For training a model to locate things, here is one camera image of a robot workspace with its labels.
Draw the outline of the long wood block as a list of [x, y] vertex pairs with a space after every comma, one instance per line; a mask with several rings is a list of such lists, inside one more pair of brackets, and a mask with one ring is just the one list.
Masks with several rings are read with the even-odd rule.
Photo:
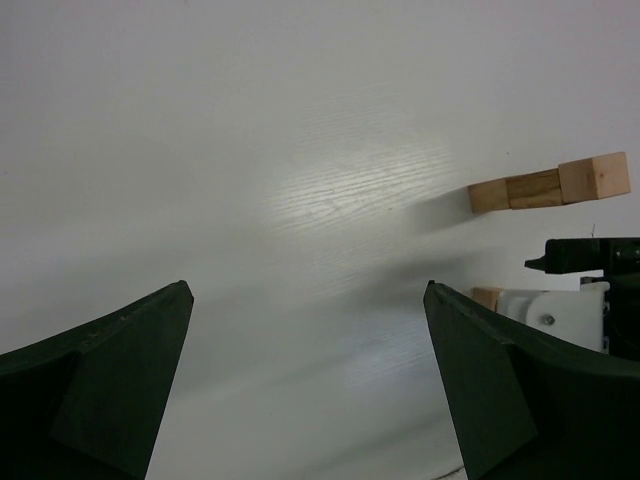
[[506, 178], [510, 208], [534, 209], [564, 204], [557, 168]]

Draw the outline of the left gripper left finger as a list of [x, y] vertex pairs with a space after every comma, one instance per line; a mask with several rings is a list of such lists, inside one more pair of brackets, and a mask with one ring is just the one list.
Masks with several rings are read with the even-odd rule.
[[181, 280], [2, 354], [2, 478], [145, 478], [193, 304]]

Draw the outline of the wood cube letter D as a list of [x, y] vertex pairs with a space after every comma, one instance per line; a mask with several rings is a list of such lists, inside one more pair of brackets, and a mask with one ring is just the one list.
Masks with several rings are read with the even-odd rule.
[[471, 296], [478, 304], [496, 312], [502, 292], [503, 289], [497, 287], [474, 287], [471, 291]]

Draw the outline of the plain wood cube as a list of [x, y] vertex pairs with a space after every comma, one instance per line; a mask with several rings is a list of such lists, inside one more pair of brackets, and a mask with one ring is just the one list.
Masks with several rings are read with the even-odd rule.
[[631, 184], [625, 152], [599, 155], [558, 166], [564, 204], [629, 194]]

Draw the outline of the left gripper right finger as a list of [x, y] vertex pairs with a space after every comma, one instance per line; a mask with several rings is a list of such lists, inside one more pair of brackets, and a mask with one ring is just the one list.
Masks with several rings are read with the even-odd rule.
[[639, 365], [430, 282], [427, 324], [470, 479], [636, 479]]

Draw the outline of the wood cube red letter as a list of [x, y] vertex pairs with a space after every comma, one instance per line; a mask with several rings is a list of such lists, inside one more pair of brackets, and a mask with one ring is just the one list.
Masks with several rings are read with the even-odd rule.
[[511, 209], [505, 178], [469, 185], [467, 191], [474, 214]]

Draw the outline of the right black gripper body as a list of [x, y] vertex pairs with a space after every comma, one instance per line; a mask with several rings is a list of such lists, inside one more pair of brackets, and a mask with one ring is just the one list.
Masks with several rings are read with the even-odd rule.
[[605, 294], [604, 336], [609, 353], [639, 356], [639, 239], [637, 237], [550, 239], [544, 255], [525, 266], [550, 275], [600, 271], [590, 277], [610, 285]]

